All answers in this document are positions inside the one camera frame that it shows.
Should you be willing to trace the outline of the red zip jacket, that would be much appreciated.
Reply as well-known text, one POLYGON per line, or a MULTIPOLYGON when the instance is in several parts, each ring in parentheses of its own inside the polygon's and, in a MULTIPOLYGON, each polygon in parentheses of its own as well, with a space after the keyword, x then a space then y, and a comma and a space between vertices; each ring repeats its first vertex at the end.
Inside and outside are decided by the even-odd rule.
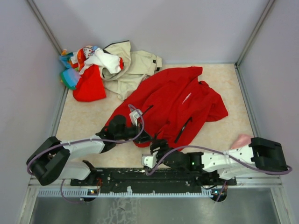
POLYGON ((110 116, 123 115, 130 125, 129 104, 140 109, 145 132, 172 148, 190 144, 206 122, 228 116, 221 95, 199 81, 202 67, 164 69, 142 81, 110 116))

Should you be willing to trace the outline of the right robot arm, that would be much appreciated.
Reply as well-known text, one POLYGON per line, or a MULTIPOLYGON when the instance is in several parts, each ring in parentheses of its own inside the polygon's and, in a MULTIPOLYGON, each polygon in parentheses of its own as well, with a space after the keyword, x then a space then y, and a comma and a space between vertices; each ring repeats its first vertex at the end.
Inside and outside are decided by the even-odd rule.
POLYGON ((160 164, 187 173, 209 174, 209 181, 215 185, 254 172, 286 175, 292 171, 286 164, 282 145, 260 137, 227 151, 192 145, 170 148, 165 140, 155 141, 150 154, 142 156, 142 165, 148 169, 147 174, 152 175, 160 164))

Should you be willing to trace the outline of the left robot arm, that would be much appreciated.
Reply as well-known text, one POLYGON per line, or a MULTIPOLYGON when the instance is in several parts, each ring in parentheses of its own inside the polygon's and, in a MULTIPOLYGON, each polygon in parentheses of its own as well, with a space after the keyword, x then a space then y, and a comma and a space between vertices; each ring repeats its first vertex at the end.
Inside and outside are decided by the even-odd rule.
POLYGON ((56 180, 74 180, 79 185, 93 185, 99 177, 97 169, 87 160, 76 158, 89 154, 105 153, 117 144, 145 143, 151 140, 144 129, 144 121, 131 116, 131 124, 123 115, 116 115, 102 130, 88 139, 60 141, 52 136, 28 158, 26 165, 42 186, 56 180))

